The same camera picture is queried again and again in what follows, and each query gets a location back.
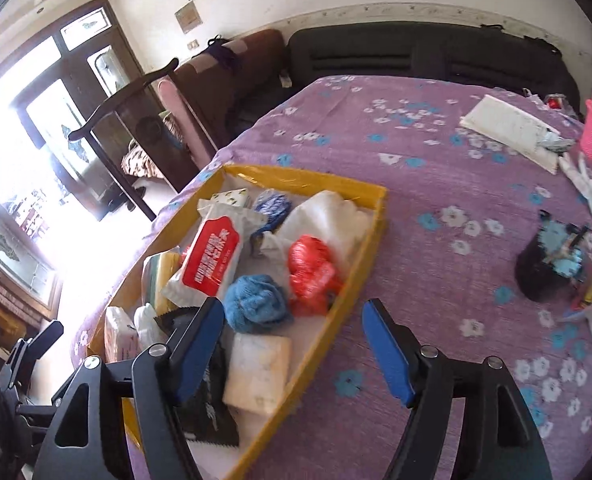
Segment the paper notebook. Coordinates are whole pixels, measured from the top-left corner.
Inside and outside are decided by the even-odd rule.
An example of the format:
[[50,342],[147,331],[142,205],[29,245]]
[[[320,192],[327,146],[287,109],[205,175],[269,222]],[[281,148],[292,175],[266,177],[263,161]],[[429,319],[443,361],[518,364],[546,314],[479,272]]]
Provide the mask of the paper notebook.
[[558,156],[578,138],[566,129],[572,125],[568,120],[557,127],[490,94],[462,116],[459,125],[516,151],[549,174],[556,174]]

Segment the black snack packet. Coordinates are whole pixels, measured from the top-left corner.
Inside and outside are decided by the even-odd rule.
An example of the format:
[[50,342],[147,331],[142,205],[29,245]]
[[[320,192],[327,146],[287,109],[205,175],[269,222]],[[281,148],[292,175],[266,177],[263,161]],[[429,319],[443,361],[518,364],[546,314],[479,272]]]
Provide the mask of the black snack packet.
[[176,395],[174,409],[188,440],[227,448],[240,445],[238,425],[222,400],[226,354],[220,340],[217,340],[200,385],[192,396],[180,392],[180,379],[171,366],[162,372],[162,377],[167,391]]

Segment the black sofa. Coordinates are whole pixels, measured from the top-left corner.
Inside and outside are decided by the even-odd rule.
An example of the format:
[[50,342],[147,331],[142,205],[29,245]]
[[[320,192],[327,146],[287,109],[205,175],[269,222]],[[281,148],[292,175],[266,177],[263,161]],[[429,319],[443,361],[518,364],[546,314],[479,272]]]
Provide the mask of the black sofa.
[[580,94],[562,52],[541,38],[522,38],[494,26],[377,22],[298,30],[287,43],[290,76],[301,89],[332,75],[437,79],[527,89],[565,96],[575,112]]

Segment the large white towel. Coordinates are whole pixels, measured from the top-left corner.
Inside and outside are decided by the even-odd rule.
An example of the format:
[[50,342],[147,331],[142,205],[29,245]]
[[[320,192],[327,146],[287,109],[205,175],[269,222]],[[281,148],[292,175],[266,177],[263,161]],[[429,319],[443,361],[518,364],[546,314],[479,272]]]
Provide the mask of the large white towel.
[[372,214],[324,190],[296,206],[274,233],[264,234],[260,253],[286,262],[288,248],[302,235],[311,235],[326,245],[340,276],[346,278],[371,223]]

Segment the pink tissue pack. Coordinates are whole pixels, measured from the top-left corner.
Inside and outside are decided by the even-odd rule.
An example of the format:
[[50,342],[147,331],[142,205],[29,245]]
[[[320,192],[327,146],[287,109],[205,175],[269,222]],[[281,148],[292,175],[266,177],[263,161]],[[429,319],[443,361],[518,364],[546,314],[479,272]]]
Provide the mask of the pink tissue pack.
[[290,338],[236,333],[223,402],[270,416],[282,401],[290,368]]

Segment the small wall plaque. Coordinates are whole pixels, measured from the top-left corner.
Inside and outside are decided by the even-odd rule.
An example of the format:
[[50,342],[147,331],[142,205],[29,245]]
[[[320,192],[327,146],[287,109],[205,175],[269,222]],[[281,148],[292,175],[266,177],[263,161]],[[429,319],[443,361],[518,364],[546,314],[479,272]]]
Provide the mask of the small wall plaque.
[[181,9],[174,12],[174,17],[185,35],[203,24],[202,18],[193,1],[188,2]]

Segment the red white tissue pack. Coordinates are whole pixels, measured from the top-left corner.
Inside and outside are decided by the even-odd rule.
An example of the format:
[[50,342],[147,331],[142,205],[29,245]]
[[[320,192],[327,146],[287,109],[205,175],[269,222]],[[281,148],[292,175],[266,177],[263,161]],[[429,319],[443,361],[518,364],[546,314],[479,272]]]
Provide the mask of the red white tissue pack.
[[250,208],[198,201],[202,221],[181,268],[162,288],[177,307],[200,307],[208,297],[224,299],[249,237],[268,217]]

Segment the yellow cardboard tray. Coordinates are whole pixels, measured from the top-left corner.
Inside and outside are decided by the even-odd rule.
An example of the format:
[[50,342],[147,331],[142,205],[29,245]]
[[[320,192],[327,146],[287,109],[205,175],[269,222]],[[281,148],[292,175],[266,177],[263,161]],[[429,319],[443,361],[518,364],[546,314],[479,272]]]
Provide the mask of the yellow cardboard tray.
[[334,174],[222,167],[108,300],[87,350],[112,361],[215,300],[211,362],[172,408],[202,478],[243,478],[296,408],[371,272],[386,196]]

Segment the dark wooden chair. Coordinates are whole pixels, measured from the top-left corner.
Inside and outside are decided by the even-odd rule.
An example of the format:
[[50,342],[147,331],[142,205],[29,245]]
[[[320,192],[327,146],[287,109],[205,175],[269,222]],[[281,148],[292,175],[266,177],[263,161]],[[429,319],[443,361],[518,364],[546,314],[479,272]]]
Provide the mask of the dark wooden chair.
[[113,117],[118,124],[127,131],[129,139],[143,148],[143,151],[154,162],[162,173],[170,188],[180,192],[200,172],[201,162],[210,162],[217,151],[216,144],[209,133],[191,110],[188,102],[182,100],[182,107],[190,116],[194,133],[187,133],[184,138],[188,144],[186,148],[177,146],[172,140],[162,118],[159,116],[159,102],[152,88],[157,81],[168,81],[176,84],[178,77],[176,69],[180,62],[173,58],[167,65],[139,76],[130,81],[125,87],[109,96],[92,113],[89,119],[79,129],[69,133],[69,141],[85,140],[89,143],[96,157],[102,162],[118,188],[128,197],[128,200],[145,214],[148,220],[155,220],[156,212],[147,205],[144,196],[133,186],[128,176],[121,170],[118,162],[106,153],[98,140],[95,129],[107,117]]

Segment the blue white plastic bag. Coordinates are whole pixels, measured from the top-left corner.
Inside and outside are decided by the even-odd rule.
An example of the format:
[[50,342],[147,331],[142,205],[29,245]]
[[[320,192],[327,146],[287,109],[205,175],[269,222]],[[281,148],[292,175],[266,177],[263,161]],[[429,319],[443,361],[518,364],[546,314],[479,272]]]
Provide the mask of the blue white plastic bag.
[[253,210],[267,217],[266,223],[253,232],[251,240],[261,240],[267,232],[275,231],[287,218],[293,203],[286,194],[269,188],[255,200]]

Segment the purple floral tablecloth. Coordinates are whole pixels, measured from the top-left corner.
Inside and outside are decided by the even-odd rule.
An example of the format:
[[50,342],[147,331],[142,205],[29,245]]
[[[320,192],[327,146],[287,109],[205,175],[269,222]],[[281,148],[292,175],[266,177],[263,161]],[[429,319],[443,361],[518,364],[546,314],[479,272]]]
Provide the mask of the purple floral tablecloth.
[[[381,298],[418,340],[447,356],[504,359],[543,438],[554,479],[573,479],[592,454],[592,337],[557,323],[569,290],[547,304],[514,281],[516,256],[540,209],[592,226],[576,188],[516,151],[461,129],[489,94],[577,136],[579,127],[511,91],[429,79],[322,78],[218,152],[145,234],[121,221],[76,274],[94,301],[72,360],[124,276],[192,192],[227,162],[302,168],[388,188],[387,226],[361,299],[296,410],[247,479],[381,479],[407,413],[388,393],[364,339],[362,301]],[[584,239],[592,262],[592,232]]]

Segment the blue cloth ball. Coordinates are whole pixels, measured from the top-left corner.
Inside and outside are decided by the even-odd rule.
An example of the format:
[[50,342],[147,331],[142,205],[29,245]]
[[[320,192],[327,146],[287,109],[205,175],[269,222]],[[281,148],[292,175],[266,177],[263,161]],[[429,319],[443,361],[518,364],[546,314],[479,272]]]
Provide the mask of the blue cloth ball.
[[264,334],[290,322],[285,292],[267,274],[243,275],[226,291],[226,322],[237,333]]

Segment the red plastic bag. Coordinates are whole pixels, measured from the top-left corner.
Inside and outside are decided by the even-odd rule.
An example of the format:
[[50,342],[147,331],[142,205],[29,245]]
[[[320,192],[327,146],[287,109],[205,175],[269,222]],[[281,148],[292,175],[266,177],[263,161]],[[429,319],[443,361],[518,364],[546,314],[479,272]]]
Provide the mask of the red plastic bag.
[[311,235],[299,237],[288,250],[287,269],[292,315],[327,315],[344,284],[328,246]]

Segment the striped colourful cloth pack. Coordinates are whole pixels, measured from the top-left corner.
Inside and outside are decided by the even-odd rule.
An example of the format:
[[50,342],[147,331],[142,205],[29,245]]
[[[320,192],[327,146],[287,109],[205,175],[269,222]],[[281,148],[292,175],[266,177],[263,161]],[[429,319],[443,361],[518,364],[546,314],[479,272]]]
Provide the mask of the striped colourful cloth pack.
[[181,266],[181,250],[175,247],[145,258],[141,275],[141,299],[163,315],[176,307],[162,289]]

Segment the floral tissue pack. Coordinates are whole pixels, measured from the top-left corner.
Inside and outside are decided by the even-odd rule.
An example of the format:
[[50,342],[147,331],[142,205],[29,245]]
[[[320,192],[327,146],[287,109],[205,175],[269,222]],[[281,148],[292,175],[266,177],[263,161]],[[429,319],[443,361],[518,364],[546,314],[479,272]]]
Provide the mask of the floral tissue pack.
[[215,193],[210,200],[213,203],[245,208],[249,204],[250,196],[247,188],[234,188],[234,190]]

